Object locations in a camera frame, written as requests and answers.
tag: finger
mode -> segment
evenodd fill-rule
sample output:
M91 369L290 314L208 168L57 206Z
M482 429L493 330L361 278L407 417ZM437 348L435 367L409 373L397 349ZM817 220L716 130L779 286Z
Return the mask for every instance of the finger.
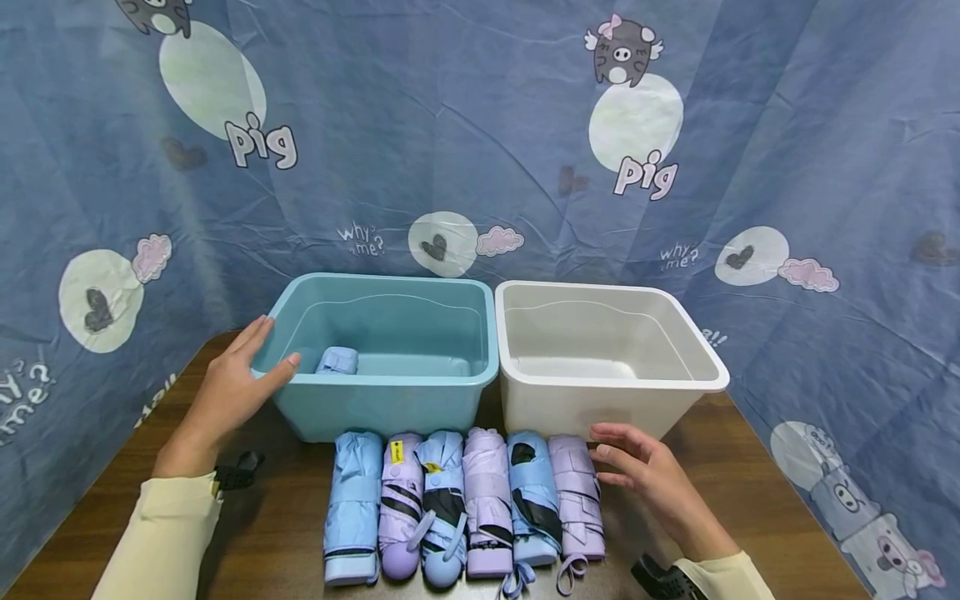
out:
M265 315L260 315L253 320L253 323L247 325L243 331L240 332L240 335L233 338L233 341L230 342L230 345L227 346L227 351L224 354L230 354L232 352L240 349L241 346L247 343L247 340L250 339L250 336L260 327L260 324L263 323L263 320L266 319Z
M634 480L623 473L597 473L597 479L611 486L619 486L631 490L634 488Z
M607 444L600 444L596 449L591 450L590 458L598 463L620 469L634 481L639 481L645 477L648 469L644 462L627 454L618 447Z
M591 433L590 437L593 438L595 442L600 444L609 444L621 447L644 463L650 462L650 452L643 446L634 444L627 438L621 436L600 435L596 433Z
M263 346L264 340L270 335L270 331L274 328L275 322L273 317L264 319L260 327L250 336L250 339L237 350L237 354L246 356L248 359L253 359L253 356L257 354L260 351L260 347Z
M654 450L660 446L659 440L648 436L628 423L595 423L590 428L590 436L597 442L605 442L610 438L623 440L625 441L623 445L628 446L643 460L650 458Z
M286 385L294 375L297 374L297 367L300 366L300 353L294 352L279 362L270 372L260 377L256 385L264 397L271 395L281 387Z

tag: black strap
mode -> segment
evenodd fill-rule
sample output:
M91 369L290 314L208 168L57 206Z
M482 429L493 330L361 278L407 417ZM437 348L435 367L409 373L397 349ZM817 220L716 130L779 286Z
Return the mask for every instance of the black strap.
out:
M708 600L686 573L676 566L664 569L649 554L644 553L630 573L654 600Z
M253 485L253 477L256 470L263 465L267 457L259 452L248 450L240 455L236 467L226 467L220 465L214 469L216 475L214 479L220 484L221 492L230 490L243 490Z

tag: plastic bin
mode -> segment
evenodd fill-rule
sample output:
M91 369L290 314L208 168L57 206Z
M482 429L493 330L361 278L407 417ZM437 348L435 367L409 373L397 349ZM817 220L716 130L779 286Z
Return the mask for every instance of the plastic bin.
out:
M653 288L507 281L496 326L508 431L586 437L616 421L659 439L730 383L680 303Z
M305 442L348 429L466 431L496 377L493 294L476 281L316 273L291 281L270 316L252 371L300 352L274 400ZM330 346L357 350L357 374L314 373Z

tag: cream sleeve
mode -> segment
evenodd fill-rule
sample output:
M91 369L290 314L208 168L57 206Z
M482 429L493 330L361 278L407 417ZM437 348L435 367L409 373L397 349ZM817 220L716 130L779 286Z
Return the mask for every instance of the cream sleeve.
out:
M93 600L195 600L200 561L220 517L213 473L140 486L127 530Z
M726 559L674 563L709 600L774 600L746 552Z

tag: blue plastic bin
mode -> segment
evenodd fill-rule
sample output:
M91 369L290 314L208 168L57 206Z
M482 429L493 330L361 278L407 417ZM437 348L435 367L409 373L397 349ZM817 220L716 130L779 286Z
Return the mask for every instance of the blue plastic bin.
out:
M467 431L499 368L493 294L476 281L315 273L291 281L270 316L252 371L300 353L274 400L305 442ZM357 350L356 375L314 373L330 346Z

